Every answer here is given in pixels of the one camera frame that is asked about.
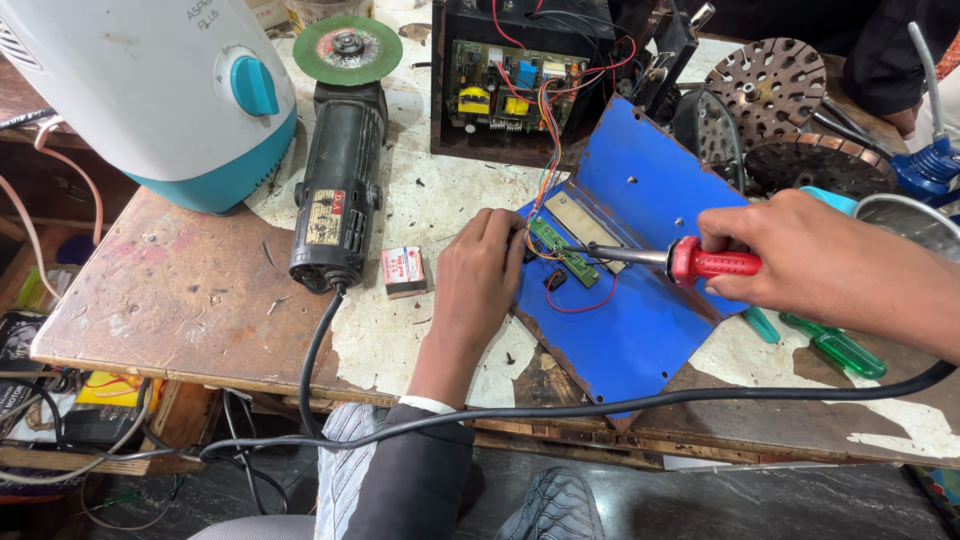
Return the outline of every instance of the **black sleeve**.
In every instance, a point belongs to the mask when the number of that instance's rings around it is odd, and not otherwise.
[[[394,405],[385,427],[435,416]],[[377,443],[343,540],[452,538],[473,455],[473,428],[447,424]]]
[[[917,21],[937,62],[960,31],[960,1],[883,0],[860,33],[841,85],[863,110],[892,114],[920,103],[924,67],[906,25]]]

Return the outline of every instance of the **metal bowl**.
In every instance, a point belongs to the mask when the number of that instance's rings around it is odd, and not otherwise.
[[[960,226],[923,203],[901,195],[878,193],[857,203],[853,217],[960,262]]]

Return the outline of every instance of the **green grinding disc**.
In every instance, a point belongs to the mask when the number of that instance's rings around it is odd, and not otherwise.
[[[294,42],[294,61],[303,73],[328,85],[378,81],[394,70],[401,56],[403,45],[396,32],[367,17],[317,21]]]

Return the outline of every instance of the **circuit board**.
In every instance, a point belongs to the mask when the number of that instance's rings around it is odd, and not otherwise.
[[[567,242],[560,233],[555,231],[553,227],[542,218],[538,217],[534,219],[530,224],[530,230],[537,235],[537,238],[540,239],[543,246],[550,253],[558,253],[560,251],[557,249],[558,247],[571,245],[570,242]],[[562,263],[586,288],[591,288],[594,283],[600,280],[600,272],[588,264],[587,260],[581,257],[580,254],[564,252]]]
[[[453,57],[446,84],[450,120],[467,133],[478,126],[508,132],[546,131],[546,123],[536,105],[517,99],[507,86],[497,64],[503,66],[517,95],[537,101],[535,90],[551,77],[562,86],[577,73],[589,68],[583,57],[500,47],[473,41],[453,41]],[[578,90],[556,95],[550,110],[560,132],[577,99]]]

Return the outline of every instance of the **red soldering iron handle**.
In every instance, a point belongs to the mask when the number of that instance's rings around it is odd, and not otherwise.
[[[670,280],[681,287],[692,287],[697,278],[713,278],[723,274],[752,276],[763,267],[763,260],[753,254],[736,251],[708,253],[700,249],[700,238],[684,236],[670,246]]]

